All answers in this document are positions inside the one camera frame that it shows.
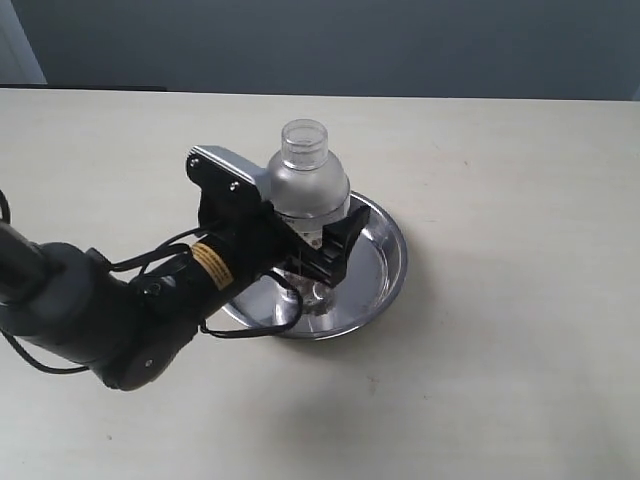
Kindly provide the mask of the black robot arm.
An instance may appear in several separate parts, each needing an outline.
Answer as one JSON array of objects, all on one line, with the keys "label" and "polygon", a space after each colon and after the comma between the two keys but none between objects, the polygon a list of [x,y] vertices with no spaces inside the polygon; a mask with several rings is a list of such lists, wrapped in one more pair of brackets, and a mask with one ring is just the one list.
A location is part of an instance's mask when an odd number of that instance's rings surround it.
[{"label": "black robot arm", "polygon": [[334,287],[347,273],[370,208],[325,226],[313,248],[260,203],[222,216],[200,203],[195,242],[177,235],[122,262],[94,249],[37,244],[1,208],[1,333],[25,356],[35,345],[68,361],[66,374],[89,371],[107,387],[133,391],[158,378],[208,318],[262,278],[291,291],[286,272]]}]

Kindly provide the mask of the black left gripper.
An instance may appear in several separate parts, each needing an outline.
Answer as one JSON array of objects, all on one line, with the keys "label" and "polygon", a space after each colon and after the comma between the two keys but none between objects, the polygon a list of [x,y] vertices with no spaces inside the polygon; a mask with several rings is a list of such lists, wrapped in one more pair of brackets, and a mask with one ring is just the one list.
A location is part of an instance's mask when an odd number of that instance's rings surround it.
[{"label": "black left gripper", "polygon": [[192,256],[223,300],[234,298],[274,267],[299,267],[303,277],[339,285],[370,213],[371,208],[362,205],[344,219],[325,225],[322,245],[314,249],[279,218],[269,202],[231,218],[201,193],[198,221],[205,236],[192,245]]}]

